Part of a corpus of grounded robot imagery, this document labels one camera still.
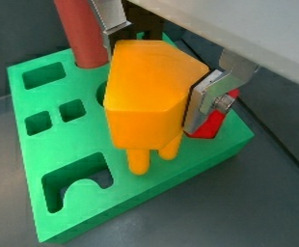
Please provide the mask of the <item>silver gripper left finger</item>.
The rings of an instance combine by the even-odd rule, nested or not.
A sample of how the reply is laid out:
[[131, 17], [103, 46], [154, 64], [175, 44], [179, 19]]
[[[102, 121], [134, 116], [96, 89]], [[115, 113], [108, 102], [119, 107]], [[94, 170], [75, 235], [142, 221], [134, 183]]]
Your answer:
[[112, 58], [115, 44], [119, 40], [134, 40], [134, 25], [127, 20], [122, 0], [88, 0], [103, 36], [103, 45], [108, 58]]

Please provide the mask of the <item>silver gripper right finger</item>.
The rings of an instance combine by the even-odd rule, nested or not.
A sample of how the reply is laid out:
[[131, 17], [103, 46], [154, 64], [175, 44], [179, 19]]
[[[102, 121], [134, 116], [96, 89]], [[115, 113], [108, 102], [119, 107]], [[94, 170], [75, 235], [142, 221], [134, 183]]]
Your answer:
[[244, 57], [224, 49], [219, 59], [220, 69], [214, 70], [191, 87], [184, 114], [183, 129], [194, 134], [214, 110], [227, 113], [234, 99], [228, 93], [248, 82], [259, 66]]

